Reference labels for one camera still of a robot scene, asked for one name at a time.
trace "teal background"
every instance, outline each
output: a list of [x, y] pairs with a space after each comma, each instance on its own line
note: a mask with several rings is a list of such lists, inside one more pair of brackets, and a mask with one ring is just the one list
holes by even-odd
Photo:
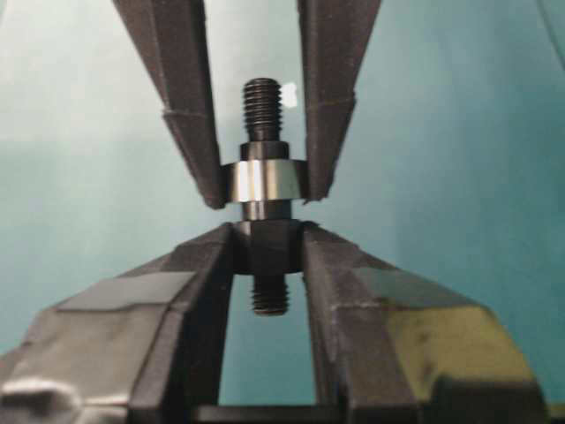
[[[239, 210], [203, 205], [110, 0], [1, 9], [3, 352], [38, 309]], [[304, 157], [294, 1], [212, 0], [207, 15], [222, 161], [237, 160], [240, 90], [258, 76], [297, 84], [282, 135]], [[564, 46], [562, 0], [385, 0], [331, 198], [295, 206], [490, 306], [552, 401], [565, 400]], [[290, 287], [290, 314], [265, 320], [237, 278], [223, 403], [313, 402], [299, 276]]]

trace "threaded stud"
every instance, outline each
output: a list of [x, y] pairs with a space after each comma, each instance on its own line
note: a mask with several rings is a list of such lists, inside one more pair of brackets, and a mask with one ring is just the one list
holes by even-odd
[[289, 289], [284, 276], [256, 276], [252, 303], [257, 315], [284, 315], [289, 310]]
[[281, 86], [274, 79], [256, 78], [244, 86], [245, 129], [249, 141], [279, 140]]

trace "clamp jaw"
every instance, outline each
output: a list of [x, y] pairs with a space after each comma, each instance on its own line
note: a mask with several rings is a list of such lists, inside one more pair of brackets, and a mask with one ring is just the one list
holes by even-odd
[[[39, 313], [0, 358], [0, 423], [487, 423], [549, 421], [535, 376], [484, 306], [292, 219], [328, 196], [379, 0], [298, 0], [307, 160], [279, 140], [278, 85], [245, 87], [249, 141], [221, 166], [201, 0], [114, 0], [204, 201], [241, 202], [171, 253]], [[253, 308], [288, 307], [302, 272], [317, 405], [219, 406], [234, 274]]]

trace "bolt thread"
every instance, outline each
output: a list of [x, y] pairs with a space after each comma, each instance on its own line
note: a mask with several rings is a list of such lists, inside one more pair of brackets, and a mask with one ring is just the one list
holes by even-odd
[[281, 86], [274, 79], [256, 78], [244, 86], [245, 128], [250, 141], [279, 140]]
[[289, 310], [289, 289], [284, 276], [256, 276], [252, 303], [257, 315], [284, 315]]

